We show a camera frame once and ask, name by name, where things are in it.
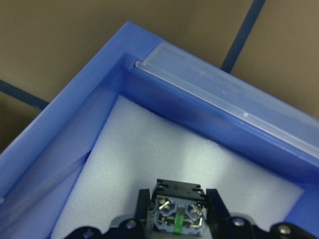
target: blue bin wall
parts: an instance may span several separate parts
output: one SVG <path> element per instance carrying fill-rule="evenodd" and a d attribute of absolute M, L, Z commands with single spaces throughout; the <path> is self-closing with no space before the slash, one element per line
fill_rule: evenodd
<path fill-rule="evenodd" d="M 127 23 L 3 152 L 0 238 L 50 235 L 119 94 L 301 185 L 287 220 L 319 236 L 319 160 L 135 68 L 160 42 Z"/>

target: green component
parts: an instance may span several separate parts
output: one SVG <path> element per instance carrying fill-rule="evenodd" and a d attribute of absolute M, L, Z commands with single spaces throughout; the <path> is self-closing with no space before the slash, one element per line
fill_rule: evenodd
<path fill-rule="evenodd" d="M 183 230 L 184 215 L 176 215 L 174 222 L 174 233 L 181 234 Z"/>
<path fill-rule="evenodd" d="M 183 231 L 184 213 L 185 213 L 185 206 L 179 205 L 176 212 L 176 216 L 175 216 L 174 230 L 173 230 L 173 232 L 176 234 L 181 234 L 181 232 Z"/>

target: white foam sheet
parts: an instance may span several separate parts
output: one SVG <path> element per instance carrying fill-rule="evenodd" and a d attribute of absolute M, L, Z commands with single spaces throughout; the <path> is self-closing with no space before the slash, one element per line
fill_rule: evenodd
<path fill-rule="evenodd" d="M 218 189 L 230 212 L 263 229 L 282 221 L 302 189 L 213 141 L 119 97 L 59 217 L 52 239 L 81 226 L 106 232 L 134 214 L 139 189 L 156 179 Z"/>

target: floor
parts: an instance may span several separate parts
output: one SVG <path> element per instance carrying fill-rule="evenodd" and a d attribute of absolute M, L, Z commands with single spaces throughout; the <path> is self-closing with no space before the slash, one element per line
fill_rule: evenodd
<path fill-rule="evenodd" d="M 4 0 L 0 79 L 51 101 L 126 22 L 220 67 L 252 0 Z M 267 0 L 232 75 L 319 119 L 319 2 Z M 0 92 L 0 152 L 40 110 Z"/>

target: metal screw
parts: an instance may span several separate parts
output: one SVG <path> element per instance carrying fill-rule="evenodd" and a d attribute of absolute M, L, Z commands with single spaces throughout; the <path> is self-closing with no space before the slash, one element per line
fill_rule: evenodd
<path fill-rule="evenodd" d="M 242 218 L 234 218 L 233 224 L 235 226 L 242 227 L 243 225 L 245 225 L 245 221 Z"/>
<path fill-rule="evenodd" d="M 161 204 L 161 205 L 163 205 L 164 203 L 166 202 L 166 200 L 163 198 L 163 199 L 159 199 L 159 203 Z"/>
<path fill-rule="evenodd" d="M 89 238 L 93 237 L 93 235 L 94 235 L 94 233 L 92 231 L 87 231 L 87 232 L 83 233 L 82 237 L 84 239 L 89 239 Z"/>
<path fill-rule="evenodd" d="M 291 229 L 290 227 L 286 226 L 286 225 L 280 225 L 278 227 L 278 231 L 281 233 L 281 234 L 290 234 L 291 233 Z"/>
<path fill-rule="evenodd" d="M 135 222 L 135 221 L 129 220 L 129 221 L 126 223 L 126 228 L 127 228 L 127 229 L 132 229 L 132 228 L 134 228 L 134 227 L 136 227 L 136 222 Z"/>

